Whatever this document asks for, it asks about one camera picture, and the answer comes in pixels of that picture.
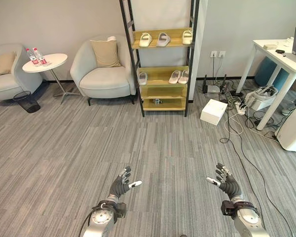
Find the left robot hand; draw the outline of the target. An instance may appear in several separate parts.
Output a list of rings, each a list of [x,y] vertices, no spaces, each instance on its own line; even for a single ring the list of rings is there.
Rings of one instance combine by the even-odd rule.
[[[109,196],[120,198],[122,195],[127,193],[130,189],[140,186],[143,183],[142,180],[138,180],[133,183],[130,183],[129,181],[130,176],[131,176],[131,167],[127,166],[123,168],[122,171],[116,177],[116,179],[113,181],[110,187]]]

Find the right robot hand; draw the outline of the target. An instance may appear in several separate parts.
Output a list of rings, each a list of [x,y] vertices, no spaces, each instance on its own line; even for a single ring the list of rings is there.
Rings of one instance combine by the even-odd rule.
[[[240,185],[225,165],[218,162],[215,172],[217,174],[216,179],[206,177],[207,182],[225,192],[230,200],[243,197]]]

